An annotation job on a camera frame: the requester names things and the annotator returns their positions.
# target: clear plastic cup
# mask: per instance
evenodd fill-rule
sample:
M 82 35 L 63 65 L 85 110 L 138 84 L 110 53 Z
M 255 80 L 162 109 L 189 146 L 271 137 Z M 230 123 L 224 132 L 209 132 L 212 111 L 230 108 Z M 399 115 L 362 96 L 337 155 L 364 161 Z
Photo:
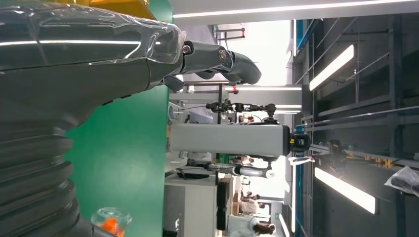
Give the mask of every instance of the clear plastic cup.
M 126 227 L 131 223 L 131 215 L 116 207 L 104 207 L 97 210 L 91 216 L 91 222 L 104 230 L 124 237 Z

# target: ceiling light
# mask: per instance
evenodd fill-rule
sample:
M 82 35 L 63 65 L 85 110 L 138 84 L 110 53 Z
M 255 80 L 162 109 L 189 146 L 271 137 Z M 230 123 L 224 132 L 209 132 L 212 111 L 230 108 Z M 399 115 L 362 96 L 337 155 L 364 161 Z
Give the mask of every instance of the ceiling light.
M 8 46 L 8 45 L 21 45 L 21 44 L 35 44 L 36 41 L 10 41 L 10 42 L 0 42 L 0 46 Z
M 40 43 L 92 43 L 92 44 L 141 44 L 140 41 L 123 40 L 40 40 Z
M 349 46 L 343 53 L 341 53 L 336 59 L 333 60 L 323 71 L 321 71 L 313 80 L 310 82 L 310 90 L 314 90 L 333 73 L 343 67 L 349 60 L 354 57 L 354 46 Z
M 21 44 L 36 44 L 32 41 L 9 41 L 0 42 L 0 46 L 21 45 Z M 87 43 L 87 44 L 136 44 L 141 45 L 140 41 L 122 41 L 122 40 L 40 40 L 40 43 Z
M 279 213 L 279 221 L 281 222 L 282 230 L 284 231 L 285 237 L 290 237 L 290 232 L 288 231 L 288 227 L 285 224 L 284 218 L 282 217 L 281 213 Z
M 375 197 L 319 168 L 314 169 L 314 176 L 370 213 L 377 213 L 377 200 Z
M 293 20 L 293 55 L 297 56 L 297 20 Z
M 301 108 L 301 105 L 275 105 L 276 108 Z
M 300 113 L 300 110 L 276 110 L 275 114 Z
M 293 166 L 293 199 L 291 200 L 291 231 L 295 233 L 295 201 L 296 201 L 296 178 L 297 178 L 296 166 Z
M 220 16 L 220 15 L 263 13 L 263 12 L 281 12 L 281 11 L 310 10 L 310 9 L 325 9 L 325 8 L 365 6 L 365 5 L 376 5 L 376 4 L 383 4 L 383 3 L 408 2 L 408 1 L 417 1 L 417 0 L 351 1 L 351 2 L 339 2 L 339 3 L 312 4 L 312 5 L 294 5 L 294 6 L 279 6 L 279 7 L 267 7 L 267 8 L 227 10 L 227 11 L 210 11 L 210 12 L 200 12 L 200 13 L 175 14 L 175 15 L 173 15 L 173 18 L 200 17 L 200 16 Z
M 250 91 L 256 91 L 256 90 L 301 90 L 301 87 L 237 87 L 238 91 L 241 90 L 250 90 Z M 225 90 L 234 90 L 232 87 L 226 87 Z

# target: bolt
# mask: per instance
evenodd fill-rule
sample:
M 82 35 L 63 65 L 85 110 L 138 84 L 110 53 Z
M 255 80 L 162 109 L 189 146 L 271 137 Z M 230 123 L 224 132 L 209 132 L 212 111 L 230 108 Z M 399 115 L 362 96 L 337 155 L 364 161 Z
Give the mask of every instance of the bolt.
M 225 49 L 220 49 L 220 51 L 218 52 L 218 55 L 220 56 L 221 60 L 227 59 L 227 51 L 225 51 Z
M 184 54 L 190 54 L 190 53 L 192 53 L 192 48 L 191 48 L 191 46 L 189 46 L 189 45 L 184 45 L 184 46 L 183 46 L 183 48 L 182 48 L 182 52 L 183 52 Z

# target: white shirt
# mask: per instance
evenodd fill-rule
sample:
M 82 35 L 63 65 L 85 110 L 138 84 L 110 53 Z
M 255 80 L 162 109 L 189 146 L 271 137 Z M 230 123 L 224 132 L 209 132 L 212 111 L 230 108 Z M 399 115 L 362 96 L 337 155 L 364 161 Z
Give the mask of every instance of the white shirt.
M 246 201 L 241 201 L 240 202 L 241 207 L 242 207 L 242 211 L 246 214 L 246 215 L 253 215 L 253 214 L 257 214 L 257 211 L 259 210 L 259 203 L 253 199 L 248 199 L 248 202 Z
M 253 226 L 259 224 L 255 217 L 228 216 L 227 237 L 257 237 Z

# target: orange object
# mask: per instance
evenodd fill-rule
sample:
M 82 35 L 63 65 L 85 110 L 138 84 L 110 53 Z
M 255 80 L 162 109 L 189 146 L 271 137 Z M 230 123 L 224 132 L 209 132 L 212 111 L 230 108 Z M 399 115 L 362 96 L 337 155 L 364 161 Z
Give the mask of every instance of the orange object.
M 149 0 L 44 0 L 58 3 L 80 4 L 115 11 L 127 15 L 155 20 L 148 8 Z
M 125 231 L 121 231 L 118 228 L 118 220 L 116 218 L 109 218 L 103 223 L 101 226 L 102 229 L 106 230 L 107 232 L 111 232 L 118 237 L 124 237 Z

